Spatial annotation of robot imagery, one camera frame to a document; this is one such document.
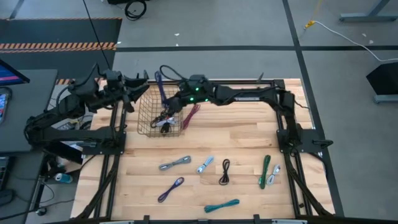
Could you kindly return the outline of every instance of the wooden tabletop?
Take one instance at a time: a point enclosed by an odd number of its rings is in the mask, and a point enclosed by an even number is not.
[[[300,79],[285,79],[285,84],[286,89],[296,95],[296,100],[306,106]],[[126,150],[120,160],[112,220],[142,220],[144,215],[150,215],[151,220],[250,219],[254,214],[261,218],[294,217],[284,157],[276,138],[277,120],[269,105],[260,102],[228,106],[202,103],[189,127],[179,137],[170,138],[148,138],[138,134],[139,102],[134,107],[136,112],[128,114],[126,120]],[[191,105],[186,107],[184,115],[191,108]],[[297,122],[303,128],[312,128],[309,111],[298,106],[295,111]],[[91,128],[109,125],[110,116],[109,110],[99,110]],[[267,177],[276,164],[280,164],[281,171],[273,185],[261,190],[258,178],[265,155],[271,156]],[[183,156],[191,156],[192,162],[167,171],[159,170],[159,165]],[[214,156],[214,162],[204,173],[197,174],[196,169],[208,156]],[[323,164],[308,154],[302,154],[301,158],[308,188],[329,212],[334,213]],[[230,182],[221,186],[218,180],[223,175],[224,159],[231,161]],[[102,163],[103,156],[96,156],[82,170],[71,217],[77,216],[94,196]],[[185,182],[171,191],[163,203],[158,203],[158,196],[179,177],[184,177]],[[302,194],[297,184],[296,189],[301,203]],[[107,198],[108,191],[104,195],[102,215]],[[232,199],[239,199],[240,204],[204,212],[205,205]]]

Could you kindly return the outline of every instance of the wire basket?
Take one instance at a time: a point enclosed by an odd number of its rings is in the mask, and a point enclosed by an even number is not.
[[[174,94],[178,92],[177,86],[165,85],[163,88],[166,98],[174,96]],[[152,128],[150,126],[150,123],[158,117],[163,110],[159,88],[156,85],[152,85],[139,99],[137,132],[139,134],[145,134],[150,138],[179,136],[182,131],[183,123],[182,111],[174,114],[175,125],[170,125],[170,131],[168,133],[161,133],[161,127]]]

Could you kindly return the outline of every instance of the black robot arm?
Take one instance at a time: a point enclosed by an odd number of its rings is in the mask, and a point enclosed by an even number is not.
[[[168,114],[172,116],[189,104],[209,101],[217,106],[229,105],[237,101],[262,101],[285,117],[287,123],[286,143],[291,146],[301,144],[301,126],[296,123],[294,105],[295,96],[278,86],[252,89],[232,89],[229,86],[217,85],[204,75],[192,75],[189,80],[182,80],[178,91],[167,99]]]
[[[71,94],[57,102],[55,108],[28,119],[24,134],[29,144],[45,149],[55,141],[93,141],[107,147],[113,147],[118,143],[115,127],[106,126],[91,131],[61,131],[51,127],[64,119],[83,116],[86,107],[88,111],[96,113],[101,108],[112,109],[119,101],[123,102],[123,108],[127,112],[132,113],[134,108],[130,102],[137,101],[149,87],[147,75],[144,78],[130,79],[120,72],[107,70],[100,73],[107,80],[107,85],[103,90],[99,90],[99,85],[91,78],[95,68],[98,68],[97,64],[87,78],[76,80],[67,86]]]

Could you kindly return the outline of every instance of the black and orange tape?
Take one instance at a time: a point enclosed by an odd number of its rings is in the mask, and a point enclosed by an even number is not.
[[[103,50],[116,50],[114,42],[100,43]],[[97,42],[80,43],[11,43],[0,44],[0,53],[65,52],[101,50]]]
[[[59,21],[59,20],[88,20],[87,17],[82,17],[82,18],[17,18],[17,19],[10,19],[10,18],[3,18],[8,21],[34,21],[34,20],[53,20],[53,21]],[[96,18],[91,18],[91,20],[105,20],[105,19],[119,19],[121,20],[122,17],[96,17]]]
[[[74,78],[61,78],[58,79],[55,84],[56,85],[69,85],[72,81],[74,80]],[[95,78],[95,81],[99,84],[101,81],[103,81],[104,78]]]

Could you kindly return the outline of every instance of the monitor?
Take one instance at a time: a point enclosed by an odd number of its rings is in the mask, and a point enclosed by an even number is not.
[[[29,79],[0,59],[0,86],[29,83]]]

